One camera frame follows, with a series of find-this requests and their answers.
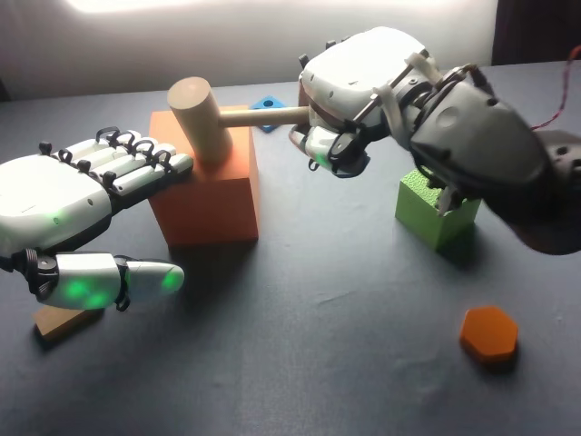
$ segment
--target wooden hammer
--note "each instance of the wooden hammer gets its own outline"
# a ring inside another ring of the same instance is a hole
[[[167,101],[196,157],[203,163],[218,164],[226,159],[232,147],[228,127],[309,122],[308,106],[221,113],[210,84],[200,77],[176,83],[170,88]]]

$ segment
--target toy block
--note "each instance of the toy block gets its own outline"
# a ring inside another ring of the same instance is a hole
[[[253,104],[251,109],[273,109],[279,107],[287,107],[283,102],[277,100],[272,95],[267,95],[259,102]],[[274,129],[276,129],[278,125],[259,125],[259,128],[262,129],[265,133],[269,134]]]
[[[474,225],[480,200],[464,201],[455,211],[438,215],[441,189],[430,189],[418,170],[399,182],[396,218],[433,250],[439,250]]]
[[[73,333],[89,321],[103,315],[103,309],[95,311],[74,311],[59,307],[44,306],[33,315],[40,335],[46,341],[55,341]]]
[[[462,347],[484,365],[513,359],[517,351],[517,324],[496,306],[466,312],[460,330]]]
[[[237,109],[247,107],[222,108]],[[202,164],[173,113],[152,113],[149,135],[194,159],[192,177],[149,200],[168,246],[258,238],[260,193],[251,128],[228,130],[232,148],[225,162]]]

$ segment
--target gray table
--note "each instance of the gray table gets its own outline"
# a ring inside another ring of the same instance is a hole
[[[561,68],[487,73],[537,123],[558,105]],[[556,123],[575,134],[580,73]],[[225,105],[266,94],[292,104],[295,91],[215,93]],[[0,104],[0,160],[110,124],[146,133],[150,112],[166,108],[164,92]],[[369,148],[362,176],[339,180],[311,173],[287,132],[254,135],[260,241],[174,256],[188,281],[167,300],[111,309],[48,349],[33,335],[39,305],[24,280],[0,275],[0,434],[578,434],[579,256],[534,253],[481,207],[471,254],[451,262],[394,220],[412,162],[393,141]],[[148,203],[86,248],[170,256]],[[458,346],[465,310],[480,304],[518,322],[512,374],[480,371]]]

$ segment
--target robotic hand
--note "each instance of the robotic hand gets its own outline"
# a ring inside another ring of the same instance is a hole
[[[443,189],[441,214],[481,198],[533,249],[581,250],[581,138],[533,132],[477,66],[442,74],[420,42],[386,27],[301,63],[310,125],[294,126],[290,140],[311,170],[357,176],[369,143],[391,135]]]
[[[103,233],[122,209],[179,182],[193,159],[170,144],[109,127],[52,154],[0,165],[0,268],[19,271],[39,302],[124,311],[177,291],[183,270],[163,261],[72,252]]]

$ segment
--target table surface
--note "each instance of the table surface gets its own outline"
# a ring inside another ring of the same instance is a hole
[[[488,68],[500,98],[537,124],[554,112],[563,64]],[[555,126],[581,134],[581,64]],[[296,84],[218,88],[219,104]],[[165,92],[0,104],[0,160],[63,147],[107,125],[146,134]],[[166,300],[108,310],[54,347],[34,335],[39,304],[0,274],[0,434],[578,434],[579,255],[521,245],[486,207],[468,252],[433,253],[394,219],[413,168],[391,139],[358,178],[319,170],[255,130],[257,243],[174,256],[188,274]],[[147,202],[86,246],[169,259]],[[466,309],[496,304],[520,328],[517,369],[482,372],[458,345]]]

